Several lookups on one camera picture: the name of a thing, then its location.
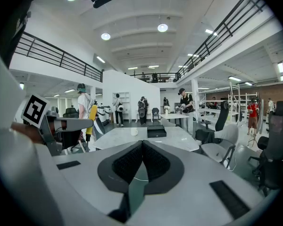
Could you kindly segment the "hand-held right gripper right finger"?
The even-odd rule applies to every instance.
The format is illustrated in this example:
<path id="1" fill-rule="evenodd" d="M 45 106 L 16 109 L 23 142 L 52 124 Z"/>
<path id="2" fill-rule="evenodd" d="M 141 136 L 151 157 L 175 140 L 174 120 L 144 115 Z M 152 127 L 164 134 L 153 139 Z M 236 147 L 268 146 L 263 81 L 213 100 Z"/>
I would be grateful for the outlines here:
<path id="1" fill-rule="evenodd" d="M 145 195 L 169 192 L 184 175 L 184 164 L 177 156 L 147 140 L 142 142 L 142 161 L 148 175 Z"/>

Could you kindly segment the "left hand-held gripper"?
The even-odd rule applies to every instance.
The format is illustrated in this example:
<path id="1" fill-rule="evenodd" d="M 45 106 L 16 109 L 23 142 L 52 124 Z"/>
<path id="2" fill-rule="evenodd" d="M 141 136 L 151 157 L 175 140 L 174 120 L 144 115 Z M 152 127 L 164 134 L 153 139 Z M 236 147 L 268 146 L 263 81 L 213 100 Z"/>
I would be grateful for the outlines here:
<path id="1" fill-rule="evenodd" d="M 96 131 L 105 135 L 105 128 L 100 118 L 95 121 L 90 119 L 60 118 L 58 113 L 50 110 L 50 103 L 39 95 L 32 94 L 25 104 L 21 118 L 37 128 L 43 143 L 52 156 L 62 153 L 62 132 L 66 129 L 87 129 L 93 125 Z"/>

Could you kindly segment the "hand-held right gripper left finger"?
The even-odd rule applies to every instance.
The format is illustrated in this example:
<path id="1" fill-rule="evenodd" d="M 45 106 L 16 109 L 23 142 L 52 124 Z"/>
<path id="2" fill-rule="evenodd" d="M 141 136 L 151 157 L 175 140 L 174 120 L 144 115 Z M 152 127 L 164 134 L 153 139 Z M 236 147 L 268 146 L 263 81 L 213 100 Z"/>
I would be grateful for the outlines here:
<path id="1" fill-rule="evenodd" d="M 98 176 L 108 190 L 126 193 L 143 161 L 142 141 L 102 160 L 97 168 Z"/>

